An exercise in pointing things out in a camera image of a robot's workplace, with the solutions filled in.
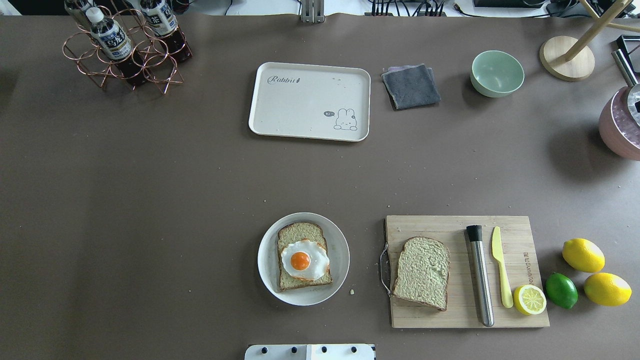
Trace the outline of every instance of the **ceramic bowl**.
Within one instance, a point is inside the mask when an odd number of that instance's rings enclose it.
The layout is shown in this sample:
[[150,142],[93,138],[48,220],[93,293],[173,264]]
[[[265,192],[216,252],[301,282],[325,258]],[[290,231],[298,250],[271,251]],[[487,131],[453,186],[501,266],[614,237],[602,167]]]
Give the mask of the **ceramic bowl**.
[[471,83],[484,96],[507,96],[518,90],[523,82],[522,65],[504,51],[485,51],[471,64]]

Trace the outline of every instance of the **folded napkin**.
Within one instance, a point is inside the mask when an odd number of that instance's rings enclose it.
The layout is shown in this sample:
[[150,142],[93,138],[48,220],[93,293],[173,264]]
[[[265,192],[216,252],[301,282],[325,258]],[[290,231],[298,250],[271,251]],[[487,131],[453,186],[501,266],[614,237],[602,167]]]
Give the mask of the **folded napkin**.
[[390,67],[382,81],[394,101],[396,110],[434,104],[440,94],[433,79],[433,69],[420,65]]

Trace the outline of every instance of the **wooden cutting board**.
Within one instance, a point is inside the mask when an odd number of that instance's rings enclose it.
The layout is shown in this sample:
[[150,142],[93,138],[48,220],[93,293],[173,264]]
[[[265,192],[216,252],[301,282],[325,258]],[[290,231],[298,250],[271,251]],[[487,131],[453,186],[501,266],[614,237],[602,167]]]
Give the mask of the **wooden cutting board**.
[[389,215],[386,221],[391,289],[396,279],[397,261],[403,245],[413,236],[427,236],[444,243],[451,252],[447,311],[441,312],[416,302],[391,296],[391,326],[400,328],[485,328],[478,320],[474,278],[469,262],[468,225],[482,225],[486,268],[491,289],[495,325],[493,327],[548,327],[547,310],[527,316],[515,306],[502,306],[498,262],[491,253],[491,235],[500,227],[504,261],[511,291],[523,284],[542,289],[540,270],[529,217],[498,216],[409,216]]

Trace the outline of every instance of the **toast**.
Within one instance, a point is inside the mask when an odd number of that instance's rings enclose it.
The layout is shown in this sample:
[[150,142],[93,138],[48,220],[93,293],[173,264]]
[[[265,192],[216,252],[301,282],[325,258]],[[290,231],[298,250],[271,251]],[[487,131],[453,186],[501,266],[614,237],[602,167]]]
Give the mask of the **toast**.
[[450,255],[440,241],[424,236],[408,239],[398,259],[393,295],[446,311]]
[[278,267],[280,269],[280,279],[278,282],[280,291],[306,288],[307,286],[329,285],[333,282],[329,268],[327,268],[326,273],[324,273],[321,278],[313,281],[295,279],[282,268],[282,251],[284,248],[304,238],[317,242],[322,248],[327,250],[326,239],[324,238],[322,228],[316,224],[310,222],[295,222],[278,231],[276,251],[278,252]]

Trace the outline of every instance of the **white tray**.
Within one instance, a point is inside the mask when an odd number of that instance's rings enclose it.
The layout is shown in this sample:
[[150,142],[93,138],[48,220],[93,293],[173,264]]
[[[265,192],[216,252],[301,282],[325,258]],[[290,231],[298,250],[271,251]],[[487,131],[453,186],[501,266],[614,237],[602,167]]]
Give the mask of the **white tray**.
[[362,69],[263,63],[249,128],[258,135],[359,142],[369,134],[371,77]]

